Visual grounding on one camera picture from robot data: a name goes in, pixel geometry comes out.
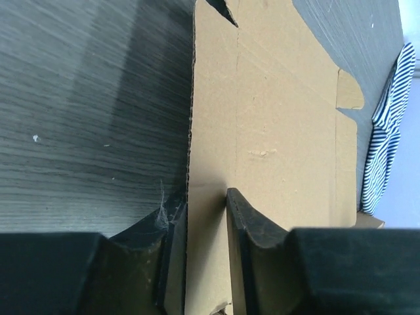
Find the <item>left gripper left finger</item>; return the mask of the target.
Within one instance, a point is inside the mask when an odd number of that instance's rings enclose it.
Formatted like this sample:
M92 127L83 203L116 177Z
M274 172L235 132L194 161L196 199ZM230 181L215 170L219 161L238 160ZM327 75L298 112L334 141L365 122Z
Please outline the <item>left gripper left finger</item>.
M107 238L1 235L2 314L183 314L186 192Z

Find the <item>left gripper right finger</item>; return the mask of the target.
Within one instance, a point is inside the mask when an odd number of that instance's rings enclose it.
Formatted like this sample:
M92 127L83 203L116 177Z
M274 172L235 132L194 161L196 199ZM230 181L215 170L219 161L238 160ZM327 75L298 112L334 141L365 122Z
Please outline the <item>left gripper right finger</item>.
M419 231L285 230L226 195L235 314L418 314Z

